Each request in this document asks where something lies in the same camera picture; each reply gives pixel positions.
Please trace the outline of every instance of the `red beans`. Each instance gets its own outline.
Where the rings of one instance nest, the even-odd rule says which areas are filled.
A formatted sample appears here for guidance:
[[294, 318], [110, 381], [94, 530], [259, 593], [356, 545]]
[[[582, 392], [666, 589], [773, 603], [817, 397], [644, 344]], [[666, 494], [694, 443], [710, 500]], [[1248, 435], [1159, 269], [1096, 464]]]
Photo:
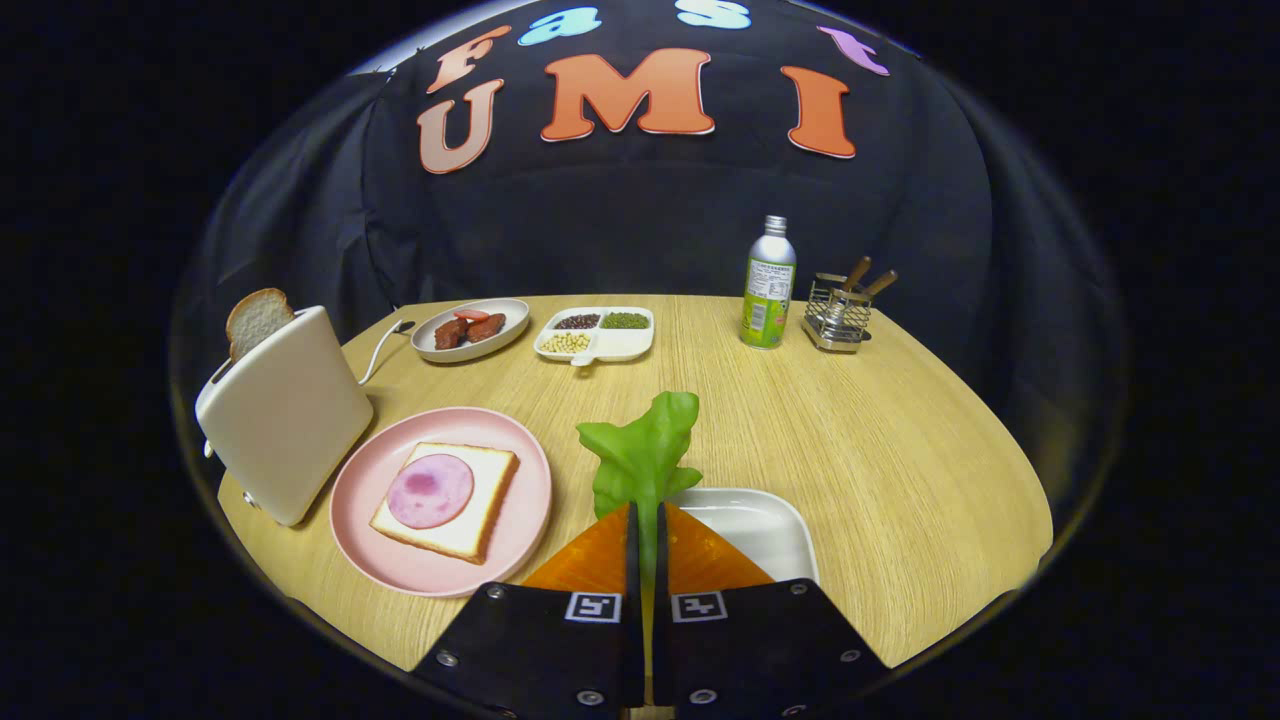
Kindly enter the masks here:
[[593, 313], [590, 315], [570, 315], [563, 320], [556, 323], [557, 331], [585, 331], [588, 328], [594, 328], [595, 323], [600, 322], [599, 313]]

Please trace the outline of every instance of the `white compartment tray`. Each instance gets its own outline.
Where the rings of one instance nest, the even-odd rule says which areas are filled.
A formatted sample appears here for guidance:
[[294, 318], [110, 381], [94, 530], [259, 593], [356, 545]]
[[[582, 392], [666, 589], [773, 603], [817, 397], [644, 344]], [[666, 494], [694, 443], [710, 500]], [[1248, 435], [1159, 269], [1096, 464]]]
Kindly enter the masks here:
[[741, 550], [774, 580], [809, 578], [819, 583], [809, 527], [786, 500], [748, 488], [689, 488], [671, 502]]
[[[649, 318], [649, 327], [643, 331], [607, 329], [600, 325], [611, 313], [637, 313]], [[556, 329], [556, 324], [572, 315], [599, 315], [594, 328]], [[585, 366], [600, 360], [602, 363], [622, 363], [635, 360], [653, 346], [653, 313], [644, 307], [570, 307], [552, 315], [541, 332], [534, 338], [534, 352], [548, 360], [567, 361], [575, 366]], [[554, 334], [585, 333], [590, 343], [582, 352], [547, 352], [543, 343]]]

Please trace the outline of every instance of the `lettuce leaf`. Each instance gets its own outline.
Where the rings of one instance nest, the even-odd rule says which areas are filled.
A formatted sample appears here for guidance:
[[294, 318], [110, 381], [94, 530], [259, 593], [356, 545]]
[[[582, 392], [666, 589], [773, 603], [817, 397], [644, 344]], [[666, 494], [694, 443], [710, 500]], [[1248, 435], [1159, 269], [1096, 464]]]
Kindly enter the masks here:
[[649, 411], [623, 427], [581, 423], [579, 442], [600, 456], [591, 489], [595, 516], [604, 518], [618, 506], [635, 501], [640, 519], [640, 579], [653, 588], [658, 565], [658, 503], [691, 488], [703, 474], [676, 464], [689, 451], [698, 396], [663, 392]]

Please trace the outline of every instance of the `ham slice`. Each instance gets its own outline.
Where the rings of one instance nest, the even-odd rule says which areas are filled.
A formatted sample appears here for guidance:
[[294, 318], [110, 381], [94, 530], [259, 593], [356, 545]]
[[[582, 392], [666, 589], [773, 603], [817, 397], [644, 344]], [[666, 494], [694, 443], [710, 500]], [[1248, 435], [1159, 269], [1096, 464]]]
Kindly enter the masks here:
[[387, 492], [387, 507], [408, 528], [435, 528], [462, 512], [474, 487], [466, 462], [452, 455], [426, 455], [396, 475]]

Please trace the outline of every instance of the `bottle label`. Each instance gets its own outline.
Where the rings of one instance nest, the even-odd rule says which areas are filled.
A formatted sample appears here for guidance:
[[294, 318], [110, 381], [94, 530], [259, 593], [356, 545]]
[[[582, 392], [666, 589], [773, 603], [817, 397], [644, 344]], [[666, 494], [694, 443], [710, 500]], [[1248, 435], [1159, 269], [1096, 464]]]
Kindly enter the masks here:
[[754, 347], [777, 347], [782, 342], [795, 274], [795, 265], [755, 259], [748, 261], [742, 342]]

